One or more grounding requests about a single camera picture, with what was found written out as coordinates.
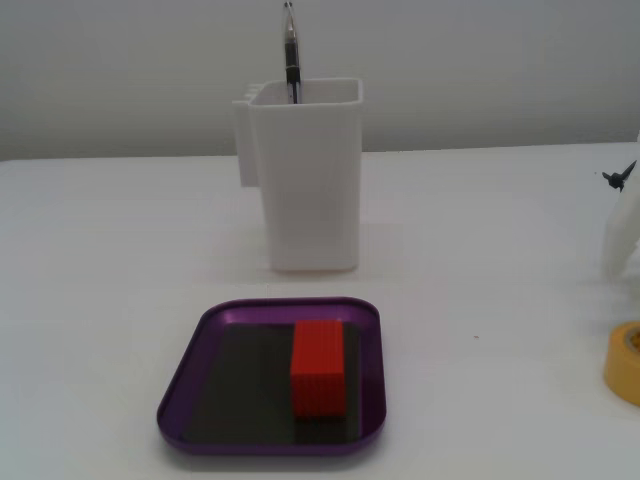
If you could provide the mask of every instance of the white plastic holder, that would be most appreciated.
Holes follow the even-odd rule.
[[[243,186],[259,186],[275,270],[358,264],[362,82],[306,80],[303,104],[284,82],[251,85],[234,102]]]
[[[602,248],[602,272],[607,278],[614,279],[624,271],[639,239],[640,166],[636,164],[607,219]]]

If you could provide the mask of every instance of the white object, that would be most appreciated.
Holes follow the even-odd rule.
[[[304,104],[288,104],[282,81],[234,103],[240,177],[260,186],[272,268],[346,270],[358,264],[362,82],[303,88]]]
[[[609,278],[622,273],[640,240],[640,166],[636,164],[624,184],[604,233],[602,270]]]
[[[600,171],[635,153],[364,153],[360,267],[321,275],[266,268],[235,156],[0,162],[0,477],[637,478],[640,409],[602,379],[637,302],[598,265],[616,199]],[[377,443],[342,458],[164,445],[155,410],[206,309],[318,295],[380,310]]]

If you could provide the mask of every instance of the purple tray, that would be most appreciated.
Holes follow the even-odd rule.
[[[181,439],[224,328],[232,323],[293,324],[304,318],[339,318],[360,332],[360,437],[331,445],[194,444]],[[343,455],[370,443],[387,414],[378,310],[357,298],[279,298],[235,300],[205,312],[160,402],[158,426],[164,439],[196,455]]]

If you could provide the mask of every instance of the white wall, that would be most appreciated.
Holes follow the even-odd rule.
[[[305,76],[365,83],[366,150],[633,140],[638,0],[294,0]],[[234,151],[281,0],[2,0],[0,157]]]

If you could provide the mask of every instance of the white container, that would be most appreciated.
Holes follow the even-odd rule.
[[[362,82],[306,80],[304,104],[284,82],[252,86],[234,103],[243,185],[257,184],[276,270],[358,264]]]

